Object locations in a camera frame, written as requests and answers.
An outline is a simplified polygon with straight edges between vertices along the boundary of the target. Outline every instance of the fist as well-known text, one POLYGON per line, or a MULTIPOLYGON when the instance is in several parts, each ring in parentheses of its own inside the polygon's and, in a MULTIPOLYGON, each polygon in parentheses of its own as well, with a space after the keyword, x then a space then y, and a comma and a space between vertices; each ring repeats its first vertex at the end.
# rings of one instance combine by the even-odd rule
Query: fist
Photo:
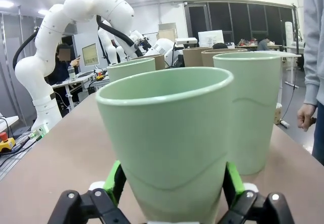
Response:
POLYGON ((298 128, 308 131, 308 128, 313 124, 312 116, 315 113, 316 107, 311 104, 303 104, 297 113, 297 125, 298 128))
POLYGON ((79 66, 79 64, 80 64, 80 57, 76 58, 70 63, 71 66, 79 66))

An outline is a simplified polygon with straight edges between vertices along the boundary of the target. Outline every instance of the bottle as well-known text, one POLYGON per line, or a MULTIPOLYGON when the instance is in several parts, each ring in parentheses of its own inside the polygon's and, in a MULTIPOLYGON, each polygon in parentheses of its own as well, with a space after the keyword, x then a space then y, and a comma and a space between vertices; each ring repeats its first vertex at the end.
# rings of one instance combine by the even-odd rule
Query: bottle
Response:
POLYGON ((74 71, 74 67, 73 66, 69 66, 67 68, 67 71, 69 72, 69 79, 75 79, 76 78, 76 75, 75 75, 75 71, 74 71))

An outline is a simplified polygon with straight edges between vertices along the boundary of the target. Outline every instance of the light green plastic cup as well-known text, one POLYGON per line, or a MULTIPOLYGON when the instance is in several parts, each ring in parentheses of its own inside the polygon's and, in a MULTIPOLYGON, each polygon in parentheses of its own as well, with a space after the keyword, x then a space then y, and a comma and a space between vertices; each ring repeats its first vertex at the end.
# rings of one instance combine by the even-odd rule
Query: light green plastic cup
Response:
POLYGON ((144 72, 155 71, 154 58, 142 58, 126 61, 107 67, 110 82, 137 75, 144 72))
POLYGON ((169 69, 101 88, 97 103, 148 220, 215 223, 228 146, 233 75, 169 69))
POLYGON ((240 174, 254 174, 266 163, 280 83, 279 56, 236 52, 216 55, 214 66, 234 74, 229 161, 240 174))

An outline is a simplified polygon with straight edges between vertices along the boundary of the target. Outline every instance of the ceiling light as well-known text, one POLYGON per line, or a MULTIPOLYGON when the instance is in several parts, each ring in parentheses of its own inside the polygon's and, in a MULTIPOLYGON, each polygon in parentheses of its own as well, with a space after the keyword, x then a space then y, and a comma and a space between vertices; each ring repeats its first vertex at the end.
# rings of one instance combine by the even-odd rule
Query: ceiling light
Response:
POLYGON ((40 9, 38 11, 39 14, 42 14, 42 15, 47 15, 47 13, 49 13, 49 10, 45 10, 45 9, 40 9))
POLYGON ((12 7, 14 4, 10 1, 6 1, 6 0, 0 0, 0 7, 2 8, 10 8, 12 7))

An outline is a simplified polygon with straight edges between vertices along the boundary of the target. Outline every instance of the blue pants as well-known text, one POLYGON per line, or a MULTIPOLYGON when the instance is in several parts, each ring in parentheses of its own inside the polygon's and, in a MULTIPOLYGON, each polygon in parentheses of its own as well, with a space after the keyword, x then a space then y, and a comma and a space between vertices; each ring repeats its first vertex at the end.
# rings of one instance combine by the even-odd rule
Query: blue pants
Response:
POLYGON ((318 103, 312 155, 324 166, 324 105, 318 103))

